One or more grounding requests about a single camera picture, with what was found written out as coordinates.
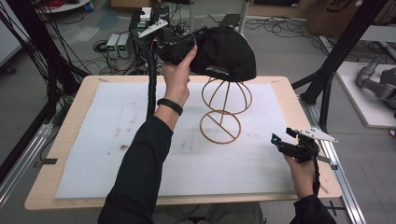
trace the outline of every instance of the black cloth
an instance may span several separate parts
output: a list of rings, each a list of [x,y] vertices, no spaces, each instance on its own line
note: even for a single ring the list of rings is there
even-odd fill
[[[294,203],[296,223],[328,224],[336,223],[320,199],[312,194]]]
[[[139,128],[122,160],[114,187],[106,197],[98,223],[153,223],[163,162],[172,135],[172,130],[155,116]],[[314,195],[301,199],[294,206],[300,223],[335,223]]]
[[[229,82],[248,81],[257,76],[253,49],[235,30],[212,27],[207,29],[207,37],[196,44],[198,52],[190,64],[193,73]]]

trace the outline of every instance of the wooden table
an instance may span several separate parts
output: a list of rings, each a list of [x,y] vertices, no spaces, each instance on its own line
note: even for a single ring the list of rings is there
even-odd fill
[[[29,210],[101,207],[105,198],[101,199],[55,199],[55,193],[64,172],[64,166],[70,149],[78,136],[78,130],[90,108],[97,87],[101,82],[148,82],[148,77],[118,77],[118,76],[91,76],[85,77],[78,94],[64,120],[48,158],[58,159],[56,164],[43,165],[41,171],[27,197],[25,207]],[[208,77],[191,76],[191,82],[208,81]],[[279,106],[282,110],[287,126],[293,129],[310,127],[310,123],[285,77],[256,77],[245,83],[271,84]],[[334,177],[329,164],[319,162],[320,169],[320,198],[337,198],[341,196],[341,189]],[[232,202],[260,202],[295,200],[296,196],[290,193],[279,194],[241,194],[241,195],[206,195],[206,196],[177,196],[159,197],[157,204],[197,204],[197,203],[232,203]]]

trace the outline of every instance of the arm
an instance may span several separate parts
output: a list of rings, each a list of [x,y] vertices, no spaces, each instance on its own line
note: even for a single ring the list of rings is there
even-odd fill
[[[165,64],[164,98],[183,106],[189,97],[187,83],[195,47],[179,66]],[[98,223],[153,223],[152,212],[161,185],[163,162],[171,146],[178,113],[160,105],[154,116],[136,132],[126,152],[113,189],[106,197]]]
[[[297,162],[294,158],[284,155],[291,171],[298,202],[294,203],[296,223],[335,223],[320,199],[314,195],[313,182],[315,175],[314,163],[306,161]]]

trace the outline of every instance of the person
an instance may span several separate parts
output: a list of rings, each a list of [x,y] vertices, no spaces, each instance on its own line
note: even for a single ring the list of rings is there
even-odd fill
[[[196,53],[197,46],[179,65],[168,63],[163,65],[163,77],[166,83],[163,98],[173,102],[171,104],[183,107],[189,98],[190,91],[187,84],[190,63]],[[154,223],[153,217],[161,218],[161,214],[158,216],[154,214],[154,209],[161,184],[163,162],[171,146],[179,112],[172,106],[159,104],[154,115],[138,129],[130,148],[122,159],[116,182],[106,197],[105,205],[98,218],[99,224],[151,224]],[[312,161],[300,164],[293,158],[285,156],[285,159],[290,166],[296,193],[300,199],[294,204],[298,222],[334,223],[318,197],[313,194],[314,166]],[[246,216],[246,209],[250,210],[250,214],[254,214],[253,217]],[[240,217],[247,221],[241,220],[239,223],[263,223],[259,203],[212,205],[206,217],[208,218],[201,223],[236,223]],[[174,221],[174,223],[192,223],[188,220]]]

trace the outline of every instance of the right hand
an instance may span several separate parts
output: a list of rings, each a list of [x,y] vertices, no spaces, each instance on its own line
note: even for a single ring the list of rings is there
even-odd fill
[[[306,161],[299,163],[296,159],[283,154],[291,171],[291,178],[294,182],[294,189],[298,199],[314,194],[313,183],[315,177],[314,162]]]
[[[179,65],[163,64],[163,77],[166,83],[164,98],[179,104],[181,107],[183,107],[190,95],[190,91],[187,88],[190,76],[190,63],[194,59],[197,50],[198,47],[195,45]]]

